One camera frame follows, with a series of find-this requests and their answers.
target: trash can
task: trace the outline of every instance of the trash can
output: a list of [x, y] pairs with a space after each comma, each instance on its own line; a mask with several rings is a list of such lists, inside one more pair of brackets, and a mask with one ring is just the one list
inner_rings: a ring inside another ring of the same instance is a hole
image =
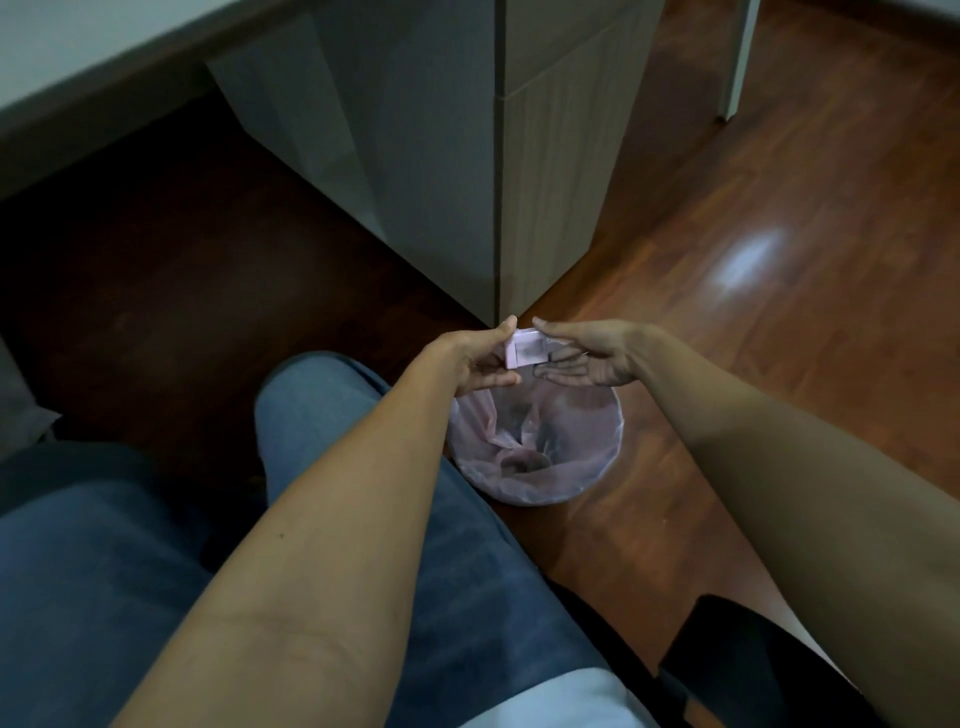
[[450, 407], [447, 443], [476, 488], [512, 505], [577, 496], [616, 459], [623, 437], [611, 387], [561, 387], [521, 372], [514, 387], [471, 392]]

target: wooden cabinet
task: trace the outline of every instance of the wooden cabinet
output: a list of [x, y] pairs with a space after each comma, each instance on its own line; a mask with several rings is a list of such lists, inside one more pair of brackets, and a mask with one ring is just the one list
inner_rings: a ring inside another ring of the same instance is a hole
[[326, 0], [210, 63], [247, 131], [483, 321], [586, 252], [662, 0]]

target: jeans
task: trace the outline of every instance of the jeans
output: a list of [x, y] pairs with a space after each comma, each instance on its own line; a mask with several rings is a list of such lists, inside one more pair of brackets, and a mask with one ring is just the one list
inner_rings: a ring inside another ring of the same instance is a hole
[[[254, 409], [269, 501], [387, 389], [336, 354], [280, 367]], [[39, 495], [23, 497], [31, 487]], [[210, 529], [168, 504], [149, 463], [121, 446], [23, 451], [0, 464], [7, 490], [21, 496], [0, 518], [0, 715], [10, 725], [105, 725], [212, 578], [200, 563]], [[604, 666], [444, 459], [387, 724], [452, 728], [552, 677]]]

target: black chair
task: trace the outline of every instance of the black chair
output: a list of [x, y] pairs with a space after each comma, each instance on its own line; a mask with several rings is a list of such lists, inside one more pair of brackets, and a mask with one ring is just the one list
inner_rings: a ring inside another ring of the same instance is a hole
[[826, 660], [753, 610], [697, 599], [654, 677], [583, 599], [550, 582], [566, 610], [661, 728], [687, 726], [689, 698], [728, 728], [884, 726], [866, 698]]

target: left hand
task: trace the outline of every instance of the left hand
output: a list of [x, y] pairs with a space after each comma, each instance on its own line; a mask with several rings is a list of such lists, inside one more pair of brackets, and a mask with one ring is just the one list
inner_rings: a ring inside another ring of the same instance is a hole
[[454, 368], [457, 391], [462, 397], [478, 389], [512, 387], [520, 383], [520, 374], [503, 367], [497, 350], [514, 335], [516, 316], [508, 316], [497, 328], [485, 331], [451, 331], [445, 333], [428, 348], [436, 348], [448, 357]]

